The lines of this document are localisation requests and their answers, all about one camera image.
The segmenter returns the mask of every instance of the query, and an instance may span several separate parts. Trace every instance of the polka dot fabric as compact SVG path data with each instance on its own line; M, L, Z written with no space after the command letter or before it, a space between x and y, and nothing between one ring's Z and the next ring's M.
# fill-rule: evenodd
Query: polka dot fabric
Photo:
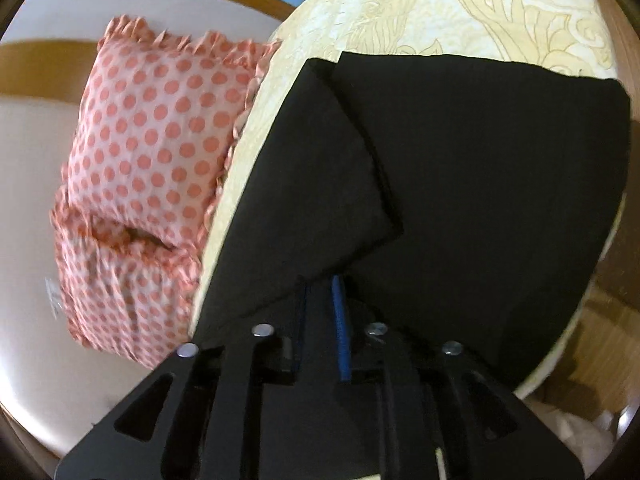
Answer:
M83 346L156 367L188 339L199 262L87 218L68 205L65 187L58 194L51 219L69 332Z
M277 43L156 36L113 20L68 161L70 204L200 254L233 145Z

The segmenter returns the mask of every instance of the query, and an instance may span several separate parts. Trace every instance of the screw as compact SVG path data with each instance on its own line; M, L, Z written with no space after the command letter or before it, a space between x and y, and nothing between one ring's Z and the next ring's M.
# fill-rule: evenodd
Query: screw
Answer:
M196 343L185 343L178 348L176 353L178 354L178 357L188 358L196 355L198 353L198 350L199 348Z
M260 325L256 325L251 329L251 333L256 337L269 337L276 332L276 329L269 323L260 323Z
M389 330L389 327L387 325L385 325L384 323L371 323L369 325L367 325L366 329L365 329L365 333L367 335L372 335L372 336L376 336L376 337L380 337L382 335L385 335Z
M442 345L442 351L446 355L460 355L462 354L463 346L457 341L447 341Z

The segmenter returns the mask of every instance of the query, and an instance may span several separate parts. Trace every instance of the blue strip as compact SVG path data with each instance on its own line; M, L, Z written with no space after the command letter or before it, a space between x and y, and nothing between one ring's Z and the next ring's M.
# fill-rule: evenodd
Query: blue strip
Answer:
M344 291L340 276L331 280L331 291L334 295L335 336L338 341L338 368L340 380L351 381L351 340L347 329Z

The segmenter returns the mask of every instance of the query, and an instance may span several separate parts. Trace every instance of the black cloth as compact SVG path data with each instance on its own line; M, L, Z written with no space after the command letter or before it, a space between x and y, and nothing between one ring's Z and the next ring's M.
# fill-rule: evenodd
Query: black cloth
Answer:
M626 182L614 80L459 56L308 60L258 156L196 335L343 271L386 321L516 385L561 335Z

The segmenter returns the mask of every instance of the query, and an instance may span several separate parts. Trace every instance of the folded fabric flap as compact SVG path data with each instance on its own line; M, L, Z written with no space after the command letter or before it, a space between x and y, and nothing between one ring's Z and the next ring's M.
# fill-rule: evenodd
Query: folded fabric flap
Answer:
M625 91L521 63L351 53L332 85L404 228L350 266L360 299L434 344L462 341L517 384L564 330L612 225Z
M254 164L195 338L347 264L396 232L364 140L325 83L301 70Z

